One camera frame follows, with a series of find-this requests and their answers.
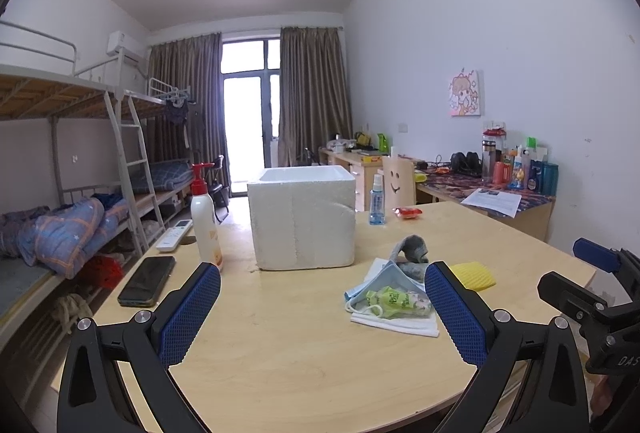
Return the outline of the white paper towel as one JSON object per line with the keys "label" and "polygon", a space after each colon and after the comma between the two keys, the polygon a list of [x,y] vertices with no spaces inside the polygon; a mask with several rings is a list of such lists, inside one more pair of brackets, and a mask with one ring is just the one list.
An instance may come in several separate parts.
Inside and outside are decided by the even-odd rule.
{"label": "white paper towel", "polygon": [[372,328],[437,338],[434,307],[423,283],[407,276],[392,260],[377,257],[363,282],[344,294],[353,323]]}

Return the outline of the green tissue pack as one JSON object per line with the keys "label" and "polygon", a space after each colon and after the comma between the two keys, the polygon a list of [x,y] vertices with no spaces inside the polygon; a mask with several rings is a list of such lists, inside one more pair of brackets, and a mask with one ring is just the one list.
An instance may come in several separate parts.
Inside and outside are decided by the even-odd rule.
{"label": "green tissue pack", "polygon": [[431,301],[425,294],[390,286],[367,291],[366,301],[368,312],[386,319],[430,317],[433,312]]}

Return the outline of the blue face mask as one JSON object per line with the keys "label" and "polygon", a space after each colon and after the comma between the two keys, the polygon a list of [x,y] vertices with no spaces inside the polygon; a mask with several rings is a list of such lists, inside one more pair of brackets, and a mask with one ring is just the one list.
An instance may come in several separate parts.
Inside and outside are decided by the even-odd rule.
{"label": "blue face mask", "polygon": [[395,263],[388,261],[384,264],[378,274],[368,281],[365,281],[359,288],[352,290],[352,292],[346,297],[346,311],[349,313],[374,316],[366,310],[366,292],[369,290],[380,290],[386,286],[406,291],[420,292],[426,295],[425,290],[420,283],[417,283],[406,276]]}

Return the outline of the grey sock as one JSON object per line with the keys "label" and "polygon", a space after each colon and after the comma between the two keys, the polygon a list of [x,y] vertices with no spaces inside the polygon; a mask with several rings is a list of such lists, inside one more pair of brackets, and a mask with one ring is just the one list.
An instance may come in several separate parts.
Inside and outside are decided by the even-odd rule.
{"label": "grey sock", "polygon": [[418,235],[410,235],[395,245],[388,260],[395,263],[409,278],[423,283],[428,265],[427,253],[424,239]]}

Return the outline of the red snack packet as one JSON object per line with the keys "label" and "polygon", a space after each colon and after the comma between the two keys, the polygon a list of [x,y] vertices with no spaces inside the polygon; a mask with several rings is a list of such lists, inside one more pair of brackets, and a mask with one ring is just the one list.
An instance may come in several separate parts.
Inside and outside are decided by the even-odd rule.
{"label": "red snack packet", "polygon": [[398,219],[417,219],[422,214],[421,209],[413,207],[397,207],[393,212]]}

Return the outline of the blue plaid quilt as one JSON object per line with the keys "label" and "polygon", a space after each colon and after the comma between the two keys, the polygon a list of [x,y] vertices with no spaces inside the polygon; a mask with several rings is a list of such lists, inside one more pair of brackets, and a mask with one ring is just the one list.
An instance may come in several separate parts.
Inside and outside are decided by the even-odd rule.
{"label": "blue plaid quilt", "polygon": [[128,217],[128,206],[118,195],[97,194],[73,205],[47,206],[1,216],[1,257],[38,263],[67,279],[116,236]]}

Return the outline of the blue spray bottle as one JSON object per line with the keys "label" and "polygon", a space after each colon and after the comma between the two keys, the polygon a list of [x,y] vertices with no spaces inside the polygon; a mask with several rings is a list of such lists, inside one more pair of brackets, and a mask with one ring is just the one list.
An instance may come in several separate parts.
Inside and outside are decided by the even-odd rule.
{"label": "blue spray bottle", "polygon": [[370,190],[369,223],[371,225],[385,224],[385,199],[383,175],[376,173]]}

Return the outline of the white remote control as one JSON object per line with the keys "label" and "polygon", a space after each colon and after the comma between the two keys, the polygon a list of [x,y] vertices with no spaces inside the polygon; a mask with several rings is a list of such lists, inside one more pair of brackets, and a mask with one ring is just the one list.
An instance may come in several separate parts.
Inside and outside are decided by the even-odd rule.
{"label": "white remote control", "polygon": [[166,233],[158,239],[155,248],[161,253],[175,251],[179,247],[181,240],[191,231],[192,226],[192,219],[179,219],[173,227],[168,228]]}

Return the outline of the wooden desk with drawers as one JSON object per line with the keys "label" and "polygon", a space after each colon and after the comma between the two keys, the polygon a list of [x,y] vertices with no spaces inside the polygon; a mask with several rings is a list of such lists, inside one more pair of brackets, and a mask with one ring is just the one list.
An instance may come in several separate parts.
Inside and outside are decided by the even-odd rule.
{"label": "wooden desk with drawers", "polygon": [[374,175],[383,173],[382,159],[349,152],[334,153],[329,148],[320,148],[319,160],[320,164],[341,166],[355,178],[356,210],[368,211]]}

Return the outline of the metal bunk bed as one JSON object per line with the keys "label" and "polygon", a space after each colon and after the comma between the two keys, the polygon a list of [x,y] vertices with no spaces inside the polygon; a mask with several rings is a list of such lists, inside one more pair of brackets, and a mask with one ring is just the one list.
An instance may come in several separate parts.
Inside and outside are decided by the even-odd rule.
{"label": "metal bunk bed", "polygon": [[[189,187],[188,170],[152,164],[146,127],[186,95],[124,52],[90,66],[78,57],[73,42],[54,34],[1,25],[1,215],[118,195],[128,217],[96,254],[127,236],[139,257],[165,231],[162,203]],[[41,263],[1,257],[2,340],[66,280]]]}

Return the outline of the black folding chair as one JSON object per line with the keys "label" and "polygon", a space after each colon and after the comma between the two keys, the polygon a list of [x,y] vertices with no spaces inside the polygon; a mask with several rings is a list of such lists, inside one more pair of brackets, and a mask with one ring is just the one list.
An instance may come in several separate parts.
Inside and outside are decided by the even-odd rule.
{"label": "black folding chair", "polygon": [[207,170],[208,193],[214,203],[214,216],[218,224],[229,215],[229,187],[224,184],[224,155],[219,155]]}

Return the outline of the right brown curtain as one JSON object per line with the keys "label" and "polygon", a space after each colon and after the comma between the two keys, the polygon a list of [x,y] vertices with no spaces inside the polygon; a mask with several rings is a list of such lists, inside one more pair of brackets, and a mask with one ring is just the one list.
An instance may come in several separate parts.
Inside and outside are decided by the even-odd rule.
{"label": "right brown curtain", "polygon": [[280,37],[279,164],[299,164],[335,136],[352,135],[340,30],[285,27]]}

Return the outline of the left brown curtain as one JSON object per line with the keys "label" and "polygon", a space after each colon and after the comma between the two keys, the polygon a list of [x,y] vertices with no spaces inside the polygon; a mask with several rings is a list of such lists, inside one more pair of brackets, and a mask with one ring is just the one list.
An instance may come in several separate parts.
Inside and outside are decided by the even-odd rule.
{"label": "left brown curtain", "polygon": [[186,159],[202,164],[228,156],[221,58],[221,34],[152,46],[150,76],[186,95],[169,101],[148,123],[146,149],[152,162]]}

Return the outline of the white air conditioner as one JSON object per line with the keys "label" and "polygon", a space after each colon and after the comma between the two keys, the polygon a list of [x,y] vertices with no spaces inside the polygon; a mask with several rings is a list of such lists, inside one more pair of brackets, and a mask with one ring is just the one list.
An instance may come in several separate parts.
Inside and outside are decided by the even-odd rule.
{"label": "white air conditioner", "polygon": [[106,44],[106,54],[110,57],[124,52],[126,57],[133,60],[143,60],[145,58],[145,46],[137,42],[133,37],[122,31],[114,31],[108,35]]}

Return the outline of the glass balcony door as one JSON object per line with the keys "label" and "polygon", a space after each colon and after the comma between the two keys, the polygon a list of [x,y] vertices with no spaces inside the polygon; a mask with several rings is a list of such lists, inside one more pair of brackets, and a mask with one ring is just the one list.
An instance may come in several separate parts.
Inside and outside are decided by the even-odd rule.
{"label": "glass balcony door", "polygon": [[231,193],[278,164],[280,122],[280,40],[261,38],[222,46],[224,123]]}

